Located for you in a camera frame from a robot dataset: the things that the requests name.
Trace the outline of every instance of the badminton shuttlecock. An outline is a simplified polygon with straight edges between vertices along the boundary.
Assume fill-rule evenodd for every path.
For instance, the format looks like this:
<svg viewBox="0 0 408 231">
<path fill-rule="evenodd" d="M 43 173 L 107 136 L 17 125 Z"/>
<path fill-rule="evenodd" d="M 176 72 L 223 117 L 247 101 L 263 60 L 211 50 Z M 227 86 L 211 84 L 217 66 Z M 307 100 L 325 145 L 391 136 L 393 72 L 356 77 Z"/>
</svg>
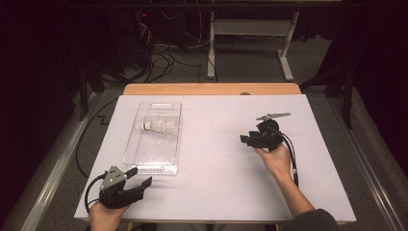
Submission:
<svg viewBox="0 0 408 231">
<path fill-rule="evenodd" d="M 178 125 L 174 118 L 158 117 L 141 125 L 144 131 L 153 131 L 166 135 L 177 136 Z"/>
</svg>

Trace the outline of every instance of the clear plastic container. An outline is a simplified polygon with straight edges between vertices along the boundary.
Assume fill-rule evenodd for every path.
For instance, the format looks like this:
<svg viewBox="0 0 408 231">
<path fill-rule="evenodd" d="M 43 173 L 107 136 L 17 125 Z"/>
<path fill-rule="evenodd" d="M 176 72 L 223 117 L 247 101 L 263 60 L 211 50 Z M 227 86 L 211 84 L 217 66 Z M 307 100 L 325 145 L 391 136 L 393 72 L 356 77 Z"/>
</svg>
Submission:
<svg viewBox="0 0 408 231">
<path fill-rule="evenodd" d="M 141 102 L 123 164 L 138 174 L 176 174 L 180 102 Z"/>
</svg>

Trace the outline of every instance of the metal rail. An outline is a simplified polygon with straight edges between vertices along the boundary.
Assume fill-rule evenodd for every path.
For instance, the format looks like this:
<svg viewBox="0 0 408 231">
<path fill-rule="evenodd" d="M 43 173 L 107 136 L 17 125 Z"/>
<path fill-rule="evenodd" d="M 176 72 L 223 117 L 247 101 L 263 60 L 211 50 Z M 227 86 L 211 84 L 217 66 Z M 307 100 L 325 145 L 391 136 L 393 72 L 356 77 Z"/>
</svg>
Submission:
<svg viewBox="0 0 408 231">
<path fill-rule="evenodd" d="M 342 109 L 335 98 L 328 98 L 329 105 L 335 112 L 338 121 L 342 124 L 345 134 L 347 135 L 352 148 L 354 149 L 355 158 L 357 165 L 361 170 L 363 177 L 365 178 L 367 185 L 370 188 L 372 196 L 378 205 L 384 220 L 387 222 L 390 230 L 392 231 L 404 231 L 406 230 L 399 219 L 387 192 L 382 187 L 380 181 L 375 175 L 369 160 L 366 158 L 366 154 L 361 147 L 360 143 L 357 141 L 353 131 L 348 129 L 343 121 Z"/>
<path fill-rule="evenodd" d="M 63 179 L 66 167 L 69 164 L 75 148 L 78 144 L 78 140 L 81 137 L 87 123 L 89 122 L 89 115 L 93 112 L 96 102 L 98 101 L 100 95 L 93 93 L 89 98 L 89 113 L 85 118 L 77 125 L 75 133 L 72 136 L 69 144 L 66 146 L 64 152 L 61 154 L 57 163 L 54 165 L 50 176 L 48 177 L 41 193 L 39 194 L 36 203 L 34 204 L 30 214 L 26 218 L 21 230 L 22 231 L 33 231 L 37 230 L 41 220 L 47 211 L 52 198 L 54 197 L 57 188 L 60 186 L 61 180 Z"/>
<path fill-rule="evenodd" d="M 269 2 L 269 3 L 199 3 L 199 4 L 67 4 L 66 8 L 76 11 L 111 12 L 111 11 L 144 11 L 144 12 L 236 12 L 236 11 L 307 11 L 307 10 L 342 10 L 372 8 L 375 3 L 343 2 Z"/>
</svg>

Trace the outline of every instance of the wooden table edge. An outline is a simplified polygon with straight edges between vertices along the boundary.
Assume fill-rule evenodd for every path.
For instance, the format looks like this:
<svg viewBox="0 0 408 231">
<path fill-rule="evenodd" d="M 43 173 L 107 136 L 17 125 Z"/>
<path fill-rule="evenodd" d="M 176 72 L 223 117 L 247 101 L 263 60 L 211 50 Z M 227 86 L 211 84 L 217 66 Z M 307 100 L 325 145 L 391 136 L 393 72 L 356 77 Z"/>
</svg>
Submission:
<svg viewBox="0 0 408 231">
<path fill-rule="evenodd" d="M 301 94 L 294 83 L 130 84 L 123 95 L 274 95 Z"/>
</svg>

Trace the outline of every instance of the black cable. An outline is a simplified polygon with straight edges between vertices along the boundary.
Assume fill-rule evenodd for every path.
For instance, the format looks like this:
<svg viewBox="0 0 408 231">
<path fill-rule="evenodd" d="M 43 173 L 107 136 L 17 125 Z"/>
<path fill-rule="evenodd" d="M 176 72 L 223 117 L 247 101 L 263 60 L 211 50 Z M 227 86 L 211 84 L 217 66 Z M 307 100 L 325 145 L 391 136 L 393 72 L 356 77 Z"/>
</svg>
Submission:
<svg viewBox="0 0 408 231">
<path fill-rule="evenodd" d="M 89 206 L 92 202 L 97 201 L 98 199 L 93 199 L 92 201 L 88 202 L 88 206 Z"/>
<path fill-rule="evenodd" d="M 289 154 L 290 154 L 291 160 L 292 160 L 293 180 L 294 180 L 294 183 L 299 187 L 299 178 L 298 178 L 298 175 L 297 175 L 296 157 L 295 157 L 295 154 L 294 154 L 294 147 L 293 147 L 292 141 L 289 139 L 288 136 L 286 136 L 285 134 L 283 134 L 283 133 L 281 133 L 279 131 L 276 131 L 276 129 L 274 129 L 272 127 L 269 127 L 269 126 L 267 126 L 267 128 L 273 130 L 276 134 L 278 134 L 282 138 L 285 145 L 288 147 Z"/>
<path fill-rule="evenodd" d="M 95 113 L 95 115 L 94 115 L 94 116 L 90 119 L 90 121 L 88 122 L 87 126 L 85 127 L 84 131 L 83 131 L 82 134 L 81 134 L 81 137 L 80 137 L 79 140 L 78 140 L 77 148 L 75 149 L 75 162 L 76 162 L 76 165 L 77 165 L 79 171 L 81 171 L 82 175 L 83 175 L 85 178 L 87 178 L 87 179 L 89 178 L 89 176 L 87 176 L 87 174 L 82 170 L 81 165 L 80 165 L 80 163 L 79 163 L 79 154 L 78 154 L 79 147 L 81 146 L 81 142 L 82 142 L 82 140 L 83 140 L 83 138 L 84 138 L 84 135 L 86 134 L 86 132 L 87 132 L 87 130 L 88 130 L 90 124 L 93 122 L 93 120 L 99 115 L 100 112 L 102 112 L 102 110 L 104 110 L 104 109 L 105 109 L 106 107 L 108 107 L 110 104 L 112 104 L 113 102 L 115 102 L 117 99 L 118 99 L 118 98 L 115 98 L 115 99 L 111 100 L 110 102 L 108 102 L 107 104 L 105 104 L 101 109 L 99 109 L 99 110 Z"/>
<path fill-rule="evenodd" d="M 89 203 L 88 203 L 88 196 L 89 196 L 89 191 L 92 188 L 92 186 L 96 183 L 96 181 L 98 180 L 103 180 L 105 179 L 106 175 L 108 174 L 108 171 L 106 171 L 105 173 L 103 173 L 102 175 L 97 176 L 95 179 L 93 179 L 88 187 L 87 187 L 87 191 L 85 192 L 85 197 L 84 197 L 84 201 L 85 201 L 85 209 L 87 210 L 87 213 L 89 214 Z"/>
<path fill-rule="evenodd" d="M 160 75 L 158 75 L 158 76 L 154 76 L 154 75 L 153 75 L 154 78 L 151 79 L 151 80 L 149 80 L 147 83 L 151 83 L 151 82 L 153 82 L 153 81 L 157 81 L 158 79 L 160 79 L 160 78 L 162 78 L 162 77 L 165 77 L 165 76 L 166 76 L 168 73 L 170 73 L 171 70 L 174 68 L 174 61 L 168 59 L 165 55 L 155 54 L 155 53 L 153 53 L 153 54 L 162 57 L 161 59 L 155 60 L 155 61 L 153 62 L 153 66 L 156 67 L 156 68 L 163 69 L 163 71 L 162 71 L 162 73 L 161 73 Z M 155 66 L 155 62 L 161 61 L 161 60 L 166 61 L 166 62 L 167 62 L 167 66 L 165 66 L 165 67 Z"/>
<path fill-rule="evenodd" d="M 180 62 L 180 61 L 176 60 L 176 58 L 174 58 L 174 56 L 171 55 L 171 52 L 170 52 L 169 47 L 167 48 L 167 51 L 168 51 L 168 55 L 169 55 L 169 56 L 171 57 L 171 59 L 173 59 L 173 61 L 175 61 L 176 63 L 182 64 L 182 65 L 185 65 L 185 66 L 198 67 L 197 79 L 198 79 L 198 82 L 199 82 L 202 64 L 186 64 L 186 63 Z"/>
</svg>

